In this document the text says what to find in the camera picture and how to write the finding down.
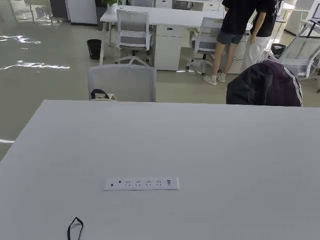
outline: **trash can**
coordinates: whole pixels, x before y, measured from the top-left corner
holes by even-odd
[[[271,45],[271,52],[278,59],[281,56],[281,54],[285,51],[286,47],[286,45],[274,43]]]
[[[101,50],[101,40],[99,39],[90,39],[86,41],[88,48],[89,48],[89,54],[90,58],[94,60],[100,59],[100,50]]]

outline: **computer monitor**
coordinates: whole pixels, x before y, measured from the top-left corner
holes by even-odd
[[[313,19],[320,19],[320,3],[316,6],[315,12],[313,14]]]

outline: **glossy floor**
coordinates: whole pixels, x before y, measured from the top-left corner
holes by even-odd
[[[101,32],[51,22],[49,15],[46,5],[30,9],[24,1],[0,0],[0,159],[44,99],[88,99],[87,69],[98,62],[88,57],[86,41],[100,38]],[[184,72],[192,54],[190,48],[182,49],[181,71],[158,71],[157,101],[225,103],[226,84],[211,86]],[[107,46],[104,63],[113,63],[118,55],[114,45]],[[235,77],[228,75],[227,82]],[[320,107],[316,81],[304,81],[302,87],[304,105]]]

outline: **black t-shirt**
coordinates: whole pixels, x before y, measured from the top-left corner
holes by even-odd
[[[256,35],[257,37],[267,38],[272,35],[272,31],[274,29],[276,19],[278,16],[279,9],[281,7],[282,0],[260,0],[258,3],[258,7],[256,11],[258,14],[256,15],[253,21],[253,28],[251,29],[251,34],[254,32],[259,13],[266,13],[264,22]]]
[[[222,4],[229,8],[229,11],[225,15],[221,31],[227,34],[244,34],[258,0],[224,0]]]

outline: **power strip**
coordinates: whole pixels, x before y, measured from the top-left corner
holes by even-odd
[[[178,177],[125,177],[105,181],[105,191],[179,190]]]

